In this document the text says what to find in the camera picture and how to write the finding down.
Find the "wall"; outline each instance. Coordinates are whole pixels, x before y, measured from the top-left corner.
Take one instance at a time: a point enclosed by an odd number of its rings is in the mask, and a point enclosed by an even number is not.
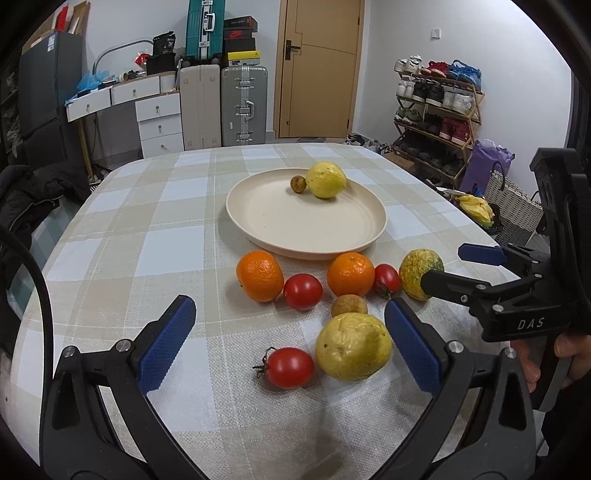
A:
[[[396,59],[454,59],[482,71],[483,126],[516,157],[512,177],[537,190],[529,165],[538,147],[563,147],[570,117],[571,71],[541,30],[511,0],[368,0],[369,55],[358,102],[359,133],[381,142],[398,136]],[[433,28],[441,39],[431,40]]]
[[[184,47],[189,0],[93,0],[86,29],[86,68],[92,69],[98,55],[110,47],[173,30],[176,46]],[[267,130],[272,130],[275,58],[279,25],[279,0],[226,0],[226,18],[251,15],[258,22],[256,47],[261,51],[261,65],[269,71]],[[126,72],[137,67],[133,62],[138,52],[150,44],[140,44],[110,53],[99,63],[99,70],[111,73]],[[106,155],[116,155],[139,149],[139,133],[135,123],[134,106],[118,105],[99,114],[100,131]],[[90,126],[89,143],[93,146],[93,128]],[[95,155],[102,156],[98,147]]]

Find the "finger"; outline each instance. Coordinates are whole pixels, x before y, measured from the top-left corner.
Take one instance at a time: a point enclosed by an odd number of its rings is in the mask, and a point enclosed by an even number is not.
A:
[[[561,333],[554,343],[554,354],[559,358],[583,353],[591,355],[591,336],[578,333]]]

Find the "white drawer cabinet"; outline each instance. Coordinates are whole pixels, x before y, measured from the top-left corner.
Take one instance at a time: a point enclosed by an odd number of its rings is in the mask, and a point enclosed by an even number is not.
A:
[[[142,140],[183,133],[183,124],[181,123],[181,116],[179,113],[177,115],[168,115],[162,118],[144,120],[138,122],[138,125],[139,137]]]
[[[142,151],[144,152],[144,158],[182,152],[184,151],[183,134],[142,140]]]
[[[77,98],[66,106],[68,121],[74,121],[90,113],[98,112],[111,106],[111,88],[97,90],[95,92]]]
[[[156,75],[115,85],[111,89],[111,103],[118,105],[119,103],[159,94],[160,77]]]
[[[180,95],[178,93],[160,95],[135,102],[135,116],[138,122],[177,113],[181,113]]]

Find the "desk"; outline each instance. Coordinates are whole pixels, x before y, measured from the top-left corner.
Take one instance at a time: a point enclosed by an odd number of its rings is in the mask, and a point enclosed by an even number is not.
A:
[[[160,389],[148,397],[212,480],[366,480],[430,400],[396,348],[383,369],[357,383],[339,382],[317,370],[305,388],[279,392],[257,381],[251,368],[270,346],[314,351],[316,336],[330,319],[329,263],[277,257],[286,278],[308,272],[323,283],[324,298],[309,312],[297,313],[281,298],[270,304],[250,300],[235,268],[257,247],[231,222],[226,195],[236,182],[259,171],[310,167],[323,160],[340,165],[386,207],[387,229],[365,251],[374,264],[400,265],[408,251],[431,248],[448,272],[492,284],[516,278],[504,268],[459,260],[461,244],[494,241],[436,192],[378,154],[336,144],[214,148],[125,165],[108,175],[82,206],[45,266],[56,359],[67,345],[89,352],[134,338],[178,294],[195,300],[195,327]],[[439,299],[406,299],[444,340],[460,340],[473,351],[499,352],[499,344],[480,340],[481,328],[467,308]],[[383,319],[385,301],[376,296],[368,301],[370,314]],[[18,335],[7,415],[9,427],[33,458],[38,456],[40,330],[34,294]],[[105,403],[123,446],[137,455],[111,395]],[[463,409],[443,453],[454,449],[468,415]]]

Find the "door handle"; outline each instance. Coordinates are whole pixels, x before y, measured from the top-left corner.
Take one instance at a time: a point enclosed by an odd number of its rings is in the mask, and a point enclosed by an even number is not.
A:
[[[301,50],[301,47],[294,47],[291,44],[291,40],[287,40],[285,42],[285,59],[286,60],[291,60],[291,51],[292,50]]]

